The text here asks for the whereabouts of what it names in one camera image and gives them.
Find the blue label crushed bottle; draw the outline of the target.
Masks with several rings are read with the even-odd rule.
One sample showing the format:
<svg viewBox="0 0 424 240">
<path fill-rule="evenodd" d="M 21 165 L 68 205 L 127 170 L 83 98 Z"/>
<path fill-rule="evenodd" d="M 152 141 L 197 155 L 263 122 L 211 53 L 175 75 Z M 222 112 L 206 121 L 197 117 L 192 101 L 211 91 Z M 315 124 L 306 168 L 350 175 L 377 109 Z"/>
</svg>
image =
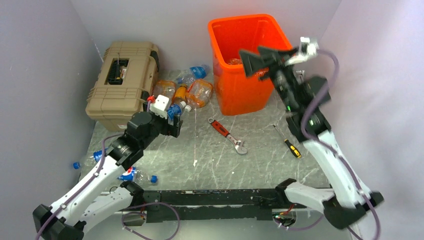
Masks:
<svg viewBox="0 0 424 240">
<path fill-rule="evenodd" d="M 192 107 L 187 105 L 185 101 L 179 101 L 172 104 L 167 110 L 167 116 L 170 121 L 173 121 L 176 116 L 181 116 L 185 112 L 190 112 Z"/>
</svg>

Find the clear bottle orange label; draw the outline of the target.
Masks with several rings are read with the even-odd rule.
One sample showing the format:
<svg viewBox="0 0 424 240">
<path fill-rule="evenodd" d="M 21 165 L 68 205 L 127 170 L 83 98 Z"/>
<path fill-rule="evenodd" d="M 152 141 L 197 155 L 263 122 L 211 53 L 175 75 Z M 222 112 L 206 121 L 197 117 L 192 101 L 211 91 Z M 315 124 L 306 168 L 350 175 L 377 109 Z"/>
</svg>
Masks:
<svg viewBox="0 0 424 240">
<path fill-rule="evenodd" d="M 240 58 L 231 58 L 226 62 L 228 65 L 242 65 L 243 61 Z"/>
</svg>

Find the crushed orange label bottle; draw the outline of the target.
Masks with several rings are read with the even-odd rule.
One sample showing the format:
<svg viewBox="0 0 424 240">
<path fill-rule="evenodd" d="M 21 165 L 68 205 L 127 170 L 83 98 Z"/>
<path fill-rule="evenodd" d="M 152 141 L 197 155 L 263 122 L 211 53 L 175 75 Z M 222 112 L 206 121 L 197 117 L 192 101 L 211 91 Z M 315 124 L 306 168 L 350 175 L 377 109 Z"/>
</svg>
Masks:
<svg viewBox="0 0 424 240">
<path fill-rule="evenodd" d="M 187 105 L 192 109 L 203 108 L 210 100 L 213 85 L 204 79 L 195 80 L 186 92 Z"/>
</svg>

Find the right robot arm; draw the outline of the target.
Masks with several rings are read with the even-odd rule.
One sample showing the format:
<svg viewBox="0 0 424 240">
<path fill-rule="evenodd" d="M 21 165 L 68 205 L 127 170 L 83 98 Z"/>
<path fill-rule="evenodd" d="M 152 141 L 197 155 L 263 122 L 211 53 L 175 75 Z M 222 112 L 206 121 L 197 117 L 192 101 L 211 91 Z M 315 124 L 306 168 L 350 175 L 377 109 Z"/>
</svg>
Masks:
<svg viewBox="0 0 424 240">
<path fill-rule="evenodd" d="M 247 77 L 259 71 L 261 80 L 270 80 L 289 112 L 286 119 L 292 135 L 315 158 L 332 187 L 331 190 L 306 186 L 287 179 L 276 187 L 276 203 L 287 208 L 292 203 L 320 212 L 339 230 L 349 229 L 384 201 L 378 191 L 371 191 L 354 172 L 340 150 L 332 128 L 320 111 L 330 100 L 329 88 L 339 74 L 339 61 L 328 50 L 308 50 L 305 46 L 290 50 L 258 47 L 258 52 L 240 50 L 239 56 Z M 294 65 L 315 56 L 326 55 L 334 63 L 330 79 L 314 75 L 300 82 Z"/>
</svg>

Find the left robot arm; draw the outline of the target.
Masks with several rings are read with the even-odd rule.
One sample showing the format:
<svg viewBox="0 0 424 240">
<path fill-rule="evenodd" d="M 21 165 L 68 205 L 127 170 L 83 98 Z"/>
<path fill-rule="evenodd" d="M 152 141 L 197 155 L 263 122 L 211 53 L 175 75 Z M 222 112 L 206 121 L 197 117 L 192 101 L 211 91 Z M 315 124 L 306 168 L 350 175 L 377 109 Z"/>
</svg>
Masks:
<svg viewBox="0 0 424 240">
<path fill-rule="evenodd" d="M 80 182 L 51 205 L 36 207 L 32 213 L 37 231 L 35 239 L 81 240 L 89 227 L 112 213 L 126 208 L 139 209 L 145 200 L 144 190 L 132 181 L 123 182 L 101 205 L 93 201 L 141 159 L 144 150 L 159 135 L 177 138 L 182 124 L 178 115 L 169 123 L 153 112 L 135 113 L 127 129 L 117 134 L 108 148 L 102 149 L 101 160 Z"/>
</svg>

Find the orange plastic bin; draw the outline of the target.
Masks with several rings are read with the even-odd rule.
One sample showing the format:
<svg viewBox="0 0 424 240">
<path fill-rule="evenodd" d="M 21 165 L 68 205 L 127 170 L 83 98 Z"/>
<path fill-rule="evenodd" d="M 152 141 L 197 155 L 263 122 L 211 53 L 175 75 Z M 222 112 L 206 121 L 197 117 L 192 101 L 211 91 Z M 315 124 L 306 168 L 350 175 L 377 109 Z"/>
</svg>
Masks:
<svg viewBox="0 0 424 240">
<path fill-rule="evenodd" d="M 259 46 L 289 50 L 291 44 L 275 18 L 269 14 L 251 14 L 217 18 L 208 23 L 212 49 L 214 92 L 220 111 L 235 116 L 262 110 L 274 87 L 269 80 L 246 77 L 239 60 L 240 50 L 256 53 Z"/>
</svg>

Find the small orange juice bottle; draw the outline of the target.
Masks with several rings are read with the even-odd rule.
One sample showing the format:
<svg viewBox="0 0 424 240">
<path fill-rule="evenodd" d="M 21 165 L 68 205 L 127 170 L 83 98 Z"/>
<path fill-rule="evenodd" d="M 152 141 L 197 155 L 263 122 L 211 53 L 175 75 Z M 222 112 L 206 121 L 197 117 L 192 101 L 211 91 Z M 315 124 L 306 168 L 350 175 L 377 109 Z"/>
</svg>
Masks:
<svg viewBox="0 0 424 240">
<path fill-rule="evenodd" d="M 175 91 L 174 97 L 173 97 L 173 103 L 177 104 L 179 102 L 185 102 L 186 101 L 186 93 L 187 93 L 188 86 L 186 84 L 181 84 Z"/>
</svg>

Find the large orange label bottle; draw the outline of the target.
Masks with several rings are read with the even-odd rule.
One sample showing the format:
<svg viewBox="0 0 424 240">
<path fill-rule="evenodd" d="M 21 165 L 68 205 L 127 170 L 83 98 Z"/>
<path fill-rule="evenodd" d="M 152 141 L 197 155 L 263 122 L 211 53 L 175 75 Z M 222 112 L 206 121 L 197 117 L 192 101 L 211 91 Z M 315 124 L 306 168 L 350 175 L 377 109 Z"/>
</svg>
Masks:
<svg viewBox="0 0 424 240">
<path fill-rule="evenodd" d="M 152 95 L 154 97 L 152 103 L 154 103 L 158 99 L 159 95 L 162 95 L 168 97 L 170 103 L 173 104 L 176 89 L 176 84 L 173 81 L 158 80 L 152 90 Z"/>
</svg>

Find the clear bottle blue label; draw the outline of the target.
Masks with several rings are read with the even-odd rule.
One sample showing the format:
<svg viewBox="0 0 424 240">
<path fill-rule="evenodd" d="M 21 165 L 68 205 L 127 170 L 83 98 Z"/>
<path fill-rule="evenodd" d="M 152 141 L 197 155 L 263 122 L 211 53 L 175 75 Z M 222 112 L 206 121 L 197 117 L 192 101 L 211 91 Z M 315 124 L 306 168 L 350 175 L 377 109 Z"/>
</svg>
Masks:
<svg viewBox="0 0 424 240">
<path fill-rule="evenodd" d="M 210 72 L 210 67 L 206 64 L 192 66 L 183 71 L 177 78 L 177 84 L 191 85 L 195 80 L 204 79 Z"/>
</svg>

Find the tan plastic toolbox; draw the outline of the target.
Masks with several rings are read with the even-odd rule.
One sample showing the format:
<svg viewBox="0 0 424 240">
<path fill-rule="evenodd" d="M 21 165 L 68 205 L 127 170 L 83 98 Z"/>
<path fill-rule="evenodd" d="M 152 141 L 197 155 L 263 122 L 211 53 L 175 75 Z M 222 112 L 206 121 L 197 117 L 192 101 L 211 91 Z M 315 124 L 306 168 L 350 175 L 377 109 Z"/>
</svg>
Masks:
<svg viewBox="0 0 424 240">
<path fill-rule="evenodd" d="M 114 41 L 105 50 L 97 81 L 87 97 L 87 115 L 110 132 L 121 132 L 143 111 L 160 70 L 159 48 L 149 41 Z"/>
</svg>

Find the red adjustable wrench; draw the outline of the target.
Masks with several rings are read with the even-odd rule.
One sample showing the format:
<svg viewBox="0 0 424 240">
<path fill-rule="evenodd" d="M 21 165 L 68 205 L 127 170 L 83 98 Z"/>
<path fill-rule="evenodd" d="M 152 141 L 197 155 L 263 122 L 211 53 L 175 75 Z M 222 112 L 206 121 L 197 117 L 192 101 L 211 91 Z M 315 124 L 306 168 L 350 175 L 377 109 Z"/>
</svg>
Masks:
<svg viewBox="0 0 424 240">
<path fill-rule="evenodd" d="M 208 119 L 208 123 L 222 136 L 228 139 L 234 146 L 235 151 L 239 155 L 245 155 L 248 153 L 248 150 L 244 146 L 244 141 L 236 139 L 222 124 L 220 124 L 217 120 L 210 117 Z"/>
</svg>

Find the clear bottle blue cap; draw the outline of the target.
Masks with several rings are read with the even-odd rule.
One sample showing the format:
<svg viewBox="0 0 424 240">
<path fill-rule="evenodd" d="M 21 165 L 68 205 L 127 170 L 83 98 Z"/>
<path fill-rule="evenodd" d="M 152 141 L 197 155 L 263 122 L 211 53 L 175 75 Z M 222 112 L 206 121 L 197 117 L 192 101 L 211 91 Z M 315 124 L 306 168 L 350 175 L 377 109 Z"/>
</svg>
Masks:
<svg viewBox="0 0 424 240">
<path fill-rule="evenodd" d="M 71 166 L 73 169 L 78 170 L 83 165 L 88 165 L 89 163 L 98 163 L 101 160 L 102 156 L 103 156 L 102 150 L 89 152 L 84 157 L 82 157 L 79 161 L 73 162 Z"/>
</svg>

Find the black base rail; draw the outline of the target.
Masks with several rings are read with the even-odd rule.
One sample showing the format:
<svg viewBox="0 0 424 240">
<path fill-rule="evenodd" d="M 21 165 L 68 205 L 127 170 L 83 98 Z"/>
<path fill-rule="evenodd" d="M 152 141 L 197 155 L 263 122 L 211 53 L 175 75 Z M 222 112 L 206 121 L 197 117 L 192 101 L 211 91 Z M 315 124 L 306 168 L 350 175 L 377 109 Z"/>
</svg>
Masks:
<svg viewBox="0 0 424 240">
<path fill-rule="evenodd" d="M 145 190 L 123 208 L 145 213 L 148 223 L 176 219 L 269 221 L 281 212 L 293 213 L 295 209 L 303 209 L 303 205 L 289 202 L 274 188 Z"/>
</svg>

